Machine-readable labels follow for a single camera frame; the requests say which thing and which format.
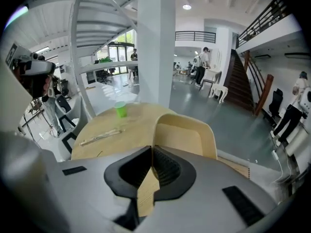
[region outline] white shirt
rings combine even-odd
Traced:
[[[194,60],[193,60],[193,66],[199,67],[200,66],[200,58],[199,58],[199,56],[195,56]]]
[[[308,81],[306,79],[301,79],[301,78],[297,79],[297,81],[294,85],[294,87],[298,87],[299,90],[298,90],[297,95],[294,95],[290,104],[293,107],[300,110],[301,112],[303,112],[303,110],[302,110],[301,106],[299,105],[299,102],[301,100],[303,92],[305,91],[306,87],[308,87],[308,86],[309,86]]]
[[[209,59],[208,59],[208,54],[206,53],[206,52],[202,52],[202,53],[200,53],[200,59],[201,59],[201,63],[202,64],[200,64],[200,66],[201,67],[206,67],[206,61],[208,62],[209,61]]]

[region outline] green cup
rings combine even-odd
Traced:
[[[116,102],[115,103],[115,109],[117,111],[118,117],[126,117],[127,112],[126,112],[126,103],[124,101]]]

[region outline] round table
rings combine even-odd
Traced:
[[[130,103],[126,105],[127,117],[118,118],[114,108],[94,117],[79,133],[72,150],[71,159],[96,158],[125,152],[137,147],[152,145],[157,119],[174,111],[157,104]],[[107,138],[80,146],[84,140],[108,132],[124,130]],[[159,189],[159,182],[150,170],[138,189],[138,214],[147,216],[153,210],[153,194]]]

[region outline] wooden staircase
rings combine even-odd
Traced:
[[[244,66],[235,50],[231,50],[225,86],[228,87],[228,95],[225,98],[226,101],[248,111],[254,111],[253,95],[249,80]]]

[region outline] balcony railing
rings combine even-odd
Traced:
[[[287,5],[282,0],[272,0],[267,8],[239,35],[238,46],[242,46],[256,35],[282,20],[290,14]]]
[[[204,32],[204,31],[176,31],[176,41],[205,41],[216,42],[216,33]]]

